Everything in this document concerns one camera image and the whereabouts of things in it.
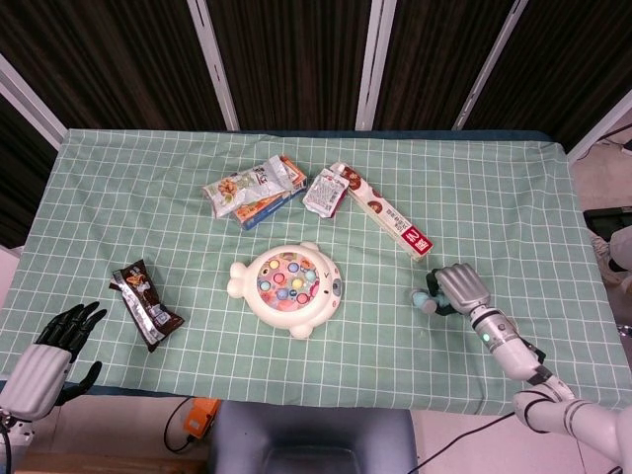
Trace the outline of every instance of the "green checkered tablecloth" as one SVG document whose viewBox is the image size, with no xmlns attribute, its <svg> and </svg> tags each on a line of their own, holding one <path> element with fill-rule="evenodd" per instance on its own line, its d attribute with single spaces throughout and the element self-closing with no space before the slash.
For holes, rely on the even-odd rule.
<svg viewBox="0 0 632 474">
<path fill-rule="evenodd" d="M 309 176 L 350 163 L 434 241 L 420 263 L 350 198 L 335 219 L 300 199 L 250 231 L 212 219 L 202 185 L 286 153 Z M 235 261 L 313 241 L 345 282 L 342 306 L 308 341 L 226 293 Z M 163 302 L 186 319 L 155 353 L 140 339 L 113 270 L 143 258 Z M 522 335 L 578 396 L 631 402 L 630 369 L 559 145 L 517 141 L 281 138 L 70 130 L 0 319 L 5 374 L 55 314 L 99 300 L 108 317 L 75 362 L 98 384 L 277 404 L 498 414 L 508 381 L 467 320 L 428 316 L 409 291 L 469 262 Z"/>
</svg>

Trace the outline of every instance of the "snack bag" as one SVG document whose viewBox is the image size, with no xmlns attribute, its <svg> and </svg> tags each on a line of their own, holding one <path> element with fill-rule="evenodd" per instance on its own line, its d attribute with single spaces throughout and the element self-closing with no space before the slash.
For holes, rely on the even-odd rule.
<svg viewBox="0 0 632 474">
<path fill-rule="evenodd" d="M 147 349 L 153 353 L 160 341 L 185 322 L 160 302 L 158 292 L 142 260 L 112 273 L 110 288 L 122 293 L 122 300 L 131 314 Z"/>
<path fill-rule="evenodd" d="M 323 218 L 332 217 L 345 197 L 348 186 L 349 180 L 325 168 L 307 190 L 303 204 L 307 210 Z"/>
<path fill-rule="evenodd" d="M 235 173 L 202 188 L 214 217 L 223 217 L 244 204 L 292 191 L 294 184 L 278 155 L 250 170 Z"/>
</svg>

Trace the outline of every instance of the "cardboard box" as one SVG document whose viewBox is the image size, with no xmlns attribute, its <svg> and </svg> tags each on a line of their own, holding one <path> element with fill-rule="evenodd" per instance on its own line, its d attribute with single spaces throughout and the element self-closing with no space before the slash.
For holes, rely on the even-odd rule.
<svg viewBox="0 0 632 474">
<path fill-rule="evenodd" d="M 291 192 L 279 193 L 272 197 L 258 200 L 252 204 L 242 205 L 233 211 L 233 217 L 240 223 L 244 230 L 252 229 L 259 222 L 274 213 L 278 208 L 294 198 L 299 193 L 305 191 L 307 186 L 307 176 L 303 173 L 286 155 L 280 156 L 289 177 L 294 183 Z"/>
</svg>

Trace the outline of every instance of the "orange object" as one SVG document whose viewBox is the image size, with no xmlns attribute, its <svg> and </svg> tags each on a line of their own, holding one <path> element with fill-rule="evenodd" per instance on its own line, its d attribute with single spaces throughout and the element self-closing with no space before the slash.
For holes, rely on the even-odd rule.
<svg viewBox="0 0 632 474">
<path fill-rule="evenodd" d="M 187 419 L 185 431 L 202 439 L 215 419 L 221 400 L 216 398 L 195 398 Z"/>
</svg>

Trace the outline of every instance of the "packaged food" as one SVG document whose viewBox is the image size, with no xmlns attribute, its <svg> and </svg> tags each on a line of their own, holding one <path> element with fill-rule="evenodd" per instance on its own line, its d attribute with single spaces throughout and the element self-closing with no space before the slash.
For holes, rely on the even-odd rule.
<svg viewBox="0 0 632 474">
<path fill-rule="evenodd" d="M 292 191 L 294 185 L 275 155 L 250 170 L 235 173 L 202 188 L 212 205 L 213 216 L 222 217 L 244 204 Z"/>
<path fill-rule="evenodd" d="M 349 180 L 324 169 L 307 190 L 303 204 L 307 210 L 316 212 L 321 217 L 332 217 L 345 197 L 348 186 Z"/>
<path fill-rule="evenodd" d="M 233 211 L 233 216 L 240 223 L 244 230 L 252 229 L 259 222 L 274 213 L 286 202 L 305 190 L 307 186 L 307 176 L 285 155 L 280 156 L 280 160 L 285 166 L 287 174 L 292 179 L 294 189 L 290 192 L 279 193 L 272 197 L 258 200 L 251 204 L 242 205 Z"/>
<path fill-rule="evenodd" d="M 131 314 L 147 349 L 153 353 L 160 341 L 185 322 L 160 302 L 156 287 L 142 260 L 112 273 L 110 288 L 122 294 L 122 300 Z"/>
<path fill-rule="evenodd" d="M 400 214 L 381 194 L 346 163 L 336 163 L 331 170 L 349 180 L 349 193 L 355 202 L 415 261 L 433 247 L 424 233 Z"/>
</svg>

